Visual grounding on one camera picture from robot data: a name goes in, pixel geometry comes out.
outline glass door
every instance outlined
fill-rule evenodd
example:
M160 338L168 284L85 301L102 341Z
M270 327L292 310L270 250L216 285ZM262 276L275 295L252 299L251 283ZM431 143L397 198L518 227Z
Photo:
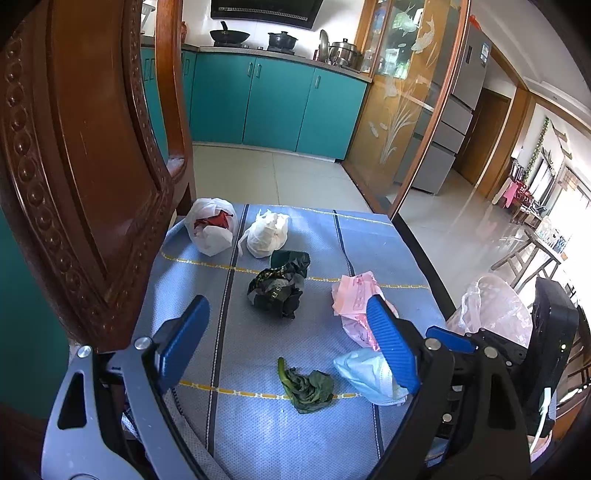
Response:
M387 212L426 134L467 12L455 0L392 0L386 12L381 5L364 50L373 83L343 166Z

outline cooking pot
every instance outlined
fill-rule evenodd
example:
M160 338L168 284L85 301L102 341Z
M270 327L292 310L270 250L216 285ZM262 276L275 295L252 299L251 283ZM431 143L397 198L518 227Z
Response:
M296 46L297 38L288 35L287 32L269 33L269 46L282 48L284 50L293 50Z
M359 70L359 63L362 58L357 46L349 43L346 38L342 42L337 41L330 45L328 63L332 65Z

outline teal cabinet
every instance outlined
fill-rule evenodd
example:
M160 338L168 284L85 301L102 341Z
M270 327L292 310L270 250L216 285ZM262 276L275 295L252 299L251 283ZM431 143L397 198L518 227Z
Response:
M242 143L255 60L249 55L197 55L191 102L194 141Z
M257 58L242 143L295 151L313 75L308 65Z
M160 97L158 95L158 85L156 84L156 59L154 56L154 48L142 47L141 55L144 95L146 97L146 103L148 104L152 131L154 132L160 153L166 163L168 161L168 144L166 142L166 130L164 129Z
M338 73L315 69L296 151L344 159L366 85Z
M197 54L193 51L181 53L181 68L183 69L183 93L189 124L191 123L191 100L193 98L193 80L195 75L195 60Z

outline clear plastic bag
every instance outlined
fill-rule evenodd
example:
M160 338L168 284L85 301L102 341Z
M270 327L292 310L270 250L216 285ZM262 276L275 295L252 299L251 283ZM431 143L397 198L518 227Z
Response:
M534 327L530 313L515 290L493 274L486 274L470 284L462 296L462 305L446 326L460 335L485 328L526 348Z
M255 258L263 258L279 250L287 241L289 215L273 213L267 210L261 215L256 214L256 220L244 232L238 241L238 252L242 255L242 242L246 239L246 247Z
M222 211L228 214L226 216L228 228L214 225L195 226L197 220L215 217ZM236 211L232 204L226 200L197 199L185 217L184 225L197 249L211 257L232 246L236 227Z

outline wok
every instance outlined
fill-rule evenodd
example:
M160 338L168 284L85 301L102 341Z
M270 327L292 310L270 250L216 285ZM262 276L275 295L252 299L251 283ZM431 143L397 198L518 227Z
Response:
M238 30L228 30L228 26L223 20L222 28L223 30L211 30L211 32L209 32L214 41L220 43L242 43L251 36L250 33L240 32Z

